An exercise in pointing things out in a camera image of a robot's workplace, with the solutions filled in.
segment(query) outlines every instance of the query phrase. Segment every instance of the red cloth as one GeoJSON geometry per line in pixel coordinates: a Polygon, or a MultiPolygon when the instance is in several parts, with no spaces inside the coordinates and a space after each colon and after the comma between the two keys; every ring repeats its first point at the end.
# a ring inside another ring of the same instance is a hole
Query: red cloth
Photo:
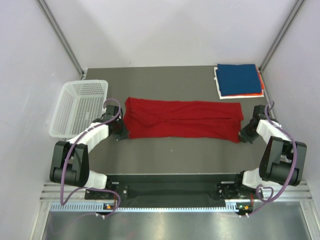
{"type": "Polygon", "coordinates": [[[159,101],[129,97],[123,118],[131,139],[217,138],[239,142],[240,103],[159,101]]]}

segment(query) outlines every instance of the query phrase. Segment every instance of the purple cable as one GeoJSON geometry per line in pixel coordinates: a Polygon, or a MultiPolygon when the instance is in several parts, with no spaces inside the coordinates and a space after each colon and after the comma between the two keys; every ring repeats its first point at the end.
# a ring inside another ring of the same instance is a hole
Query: purple cable
{"type": "MultiPolygon", "coordinates": [[[[107,192],[107,193],[112,193],[114,195],[116,195],[118,197],[118,202],[116,204],[116,206],[114,207],[114,209],[108,214],[108,215],[104,215],[104,218],[108,218],[110,217],[112,214],[115,213],[115,211],[117,210],[117,208],[120,206],[120,203],[121,203],[121,197],[119,196],[118,193],[116,193],[115,191],[112,191],[112,190],[107,190],[107,189],[97,189],[97,188],[85,188],[85,187],[79,187],[77,188],[78,190],[79,189],[90,189],[90,190],[93,190],[93,191],[100,191],[100,192],[107,192]]],[[[95,213],[95,212],[87,212],[85,214],[82,214],[78,217],[76,217],[75,219],[71,220],[70,222],[68,222],[62,229],[60,229],[59,231],[54,231],[53,230],[53,226],[52,226],[52,216],[51,218],[49,218],[49,227],[50,227],[50,230],[51,230],[51,233],[53,235],[59,235],[61,234],[65,229],[67,229],[68,227],[70,227],[72,224],[74,224],[77,220],[85,217],[85,216],[89,216],[89,215],[96,215],[98,213],[95,213]]]]}
{"type": "MultiPolygon", "coordinates": [[[[268,120],[268,122],[274,126],[274,123],[271,121],[268,113],[269,111],[274,107],[275,105],[275,102],[274,101],[270,101],[266,104],[265,108],[264,108],[264,115],[266,117],[266,119],[268,120]]],[[[290,171],[289,171],[289,174],[282,186],[282,188],[280,189],[280,191],[273,197],[274,195],[274,189],[271,187],[271,186],[265,186],[263,187],[261,184],[258,185],[255,189],[255,193],[256,193],[256,196],[258,197],[258,199],[260,201],[263,202],[262,205],[260,205],[256,210],[254,210],[252,213],[249,213],[248,216],[251,216],[255,213],[257,213],[260,209],[262,209],[266,204],[268,203],[271,203],[273,201],[275,201],[277,198],[280,197],[280,195],[286,190],[286,187],[289,185],[289,182],[291,180],[291,177],[295,171],[295,167],[296,167],[296,164],[297,164],[297,157],[298,157],[298,153],[297,153],[297,145],[296,145],[296,141],[294,140],[294,138],[288,133],[286,132],[285,130],[283,130],[281,127],[279,126],[275,126],[278,130],[280,130],[282,133],[284,133],[285,135],[287,135],[287,137],[291,140],[292,142],[292,146],[293,146],[293,159],[292,159],[292,163],[291,163],[291,168],[290,168],[290,171]],[[260,196],[260,193],[259,193],[259,190],[261,188],[264,188],[264,189],[271,189],[271,194],[270,194],[270,197],[268,197],[268,199],[263,199],[261,196],[260,196]]]]}
{"type": "Polygon", "coordinates": [[[69,159],[70,159],[70,157],[71,157],[71,153],[72,153],[73,149],[75,148],[75,146],[77,145],[77,143],[80,141],[80,139],[82,139],[83,136],[86,135],[88,132],[90,132],[91,130],[93,130],[93,129],[97,128],[97,127],[100,127],[100,126],[102,126],[102,125],[105,125],[105,124],[108,124],[108,123],[112,122],[113,120],[115,120],[115,119],[120,115],[120,112],[121,112],[120,102],[119,102],[118,100],[114,99],[114,98],[108,98],[107,100],[105,100],[105,102],[103,103],[103,108],[106,108],[106,103],[107,103],[108,101],[111,101],[111,100],[115,101],[115,102],[118,104],[119,109],[118,109],[118,112],[116,113],[116,115],[115,115],[113,118],[111,118],[110,120],[105,121],[105,122],[102,122],[102,123],[100,123],[100,124],[98,124],[98,125],[95,125],[94,127],[89,128],[87,131],[84,131],[84,132],[74,141],[74,143],[73,143],[72,146],[70,147],[70,149],[69,149],[69,151],[68,151],[68,153],[67,153],[67,155],[66,155],[66,157],[65,157],[64,165],[63,165],[63,169],[62,169],[62,176],[61,176],[61,190],[60,190],[60,204],[61,204],[61,206],[64,206],[64,205],[68,202],[68,200],[70,199],[70,197],[72,196],[72,194],[74,194],[76,191],[78,191],[78,190],[80,190],[80,189],[83,189],[83,187],[78,187],[78,188],[76,188],[75,190],[73,190],[73,191],[67,196],[67,198],[66,198],[65,201],[64,201],[64,189],[65,189],[66,171],[67,171],[68,161],[69,161],[69,159]]]}

